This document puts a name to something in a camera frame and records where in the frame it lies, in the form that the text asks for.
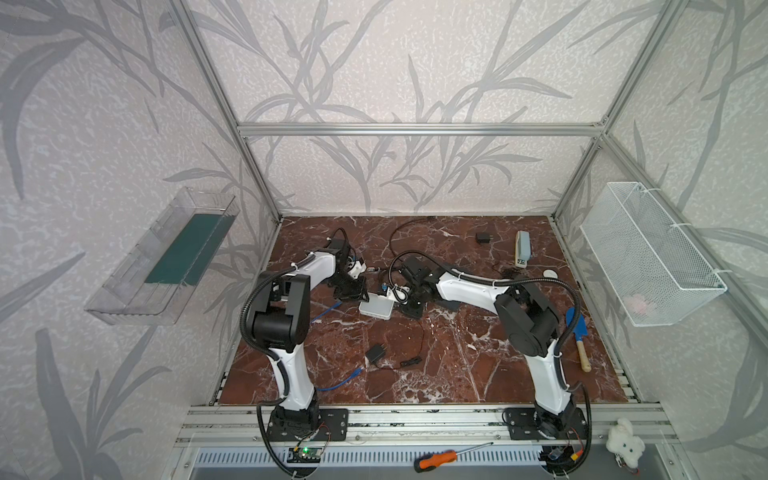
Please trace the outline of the black network switch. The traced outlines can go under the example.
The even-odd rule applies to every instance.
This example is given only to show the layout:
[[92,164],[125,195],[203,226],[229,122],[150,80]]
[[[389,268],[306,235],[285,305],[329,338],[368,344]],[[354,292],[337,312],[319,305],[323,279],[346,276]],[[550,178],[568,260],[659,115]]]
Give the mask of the black network switch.
[[462,306],[462,303],[460,301],[449,301],[449,300],[436,300],[435,304],[440,308],[446,309],[450,312],[457,312]]

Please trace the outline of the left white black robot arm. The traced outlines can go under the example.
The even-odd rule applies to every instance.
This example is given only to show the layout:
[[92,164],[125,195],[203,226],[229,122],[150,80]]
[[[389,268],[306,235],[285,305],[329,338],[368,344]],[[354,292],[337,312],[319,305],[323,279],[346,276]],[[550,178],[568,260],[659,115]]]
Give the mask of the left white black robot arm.
[[304,342],[311,325],[311,292],[327,285],[341,301],[367,301],[364,262],[344,238],[329,239],[303,260],[281,271],[261,272],[239,316],[242,340],[268,357],[278,398],[266,404],[269,440],[311,437],[321,427],[317,388],[309,378]]

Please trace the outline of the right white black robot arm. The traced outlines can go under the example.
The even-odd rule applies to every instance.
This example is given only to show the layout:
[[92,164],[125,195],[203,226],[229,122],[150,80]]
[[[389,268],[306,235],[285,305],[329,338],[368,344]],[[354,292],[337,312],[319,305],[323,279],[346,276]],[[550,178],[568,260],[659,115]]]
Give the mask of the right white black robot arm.
[[537,287],[539,283],[562,287],[579,311],[581,299],[570,285],[552,278],[484,278],[440,263],[431,268],[416,258],[406,259],[397,268],[391,266],[389,271],[398,272],[405,280],[404,294],[389,282],[395,300],[402,304],[444,301],[496,314],[508,342],[528,366],[535,392],[534,428],[541,436],[556,439],[578,426],[574,388],[567,383],[562,367],[562,347],[574,328],[559,331],[561,317]]

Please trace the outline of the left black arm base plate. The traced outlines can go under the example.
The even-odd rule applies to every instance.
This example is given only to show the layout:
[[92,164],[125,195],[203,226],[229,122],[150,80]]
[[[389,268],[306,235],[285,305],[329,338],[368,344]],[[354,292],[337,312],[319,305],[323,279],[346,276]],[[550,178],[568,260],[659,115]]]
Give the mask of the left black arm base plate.
[[349,410],[286,410],[277,407],[269,418],[267,437],[270,441],[298,442],[311,434],[312,441],[342,442],[346,440]]

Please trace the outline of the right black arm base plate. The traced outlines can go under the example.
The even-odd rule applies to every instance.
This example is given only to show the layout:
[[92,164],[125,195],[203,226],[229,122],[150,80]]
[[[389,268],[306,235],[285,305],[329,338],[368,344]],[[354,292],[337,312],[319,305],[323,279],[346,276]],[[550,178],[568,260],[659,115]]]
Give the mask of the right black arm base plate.
[[534,407],[509,407],[502,412],[502,423],[511,440],[585,440],[589,422],[580,408],[568,408],[562,415]]

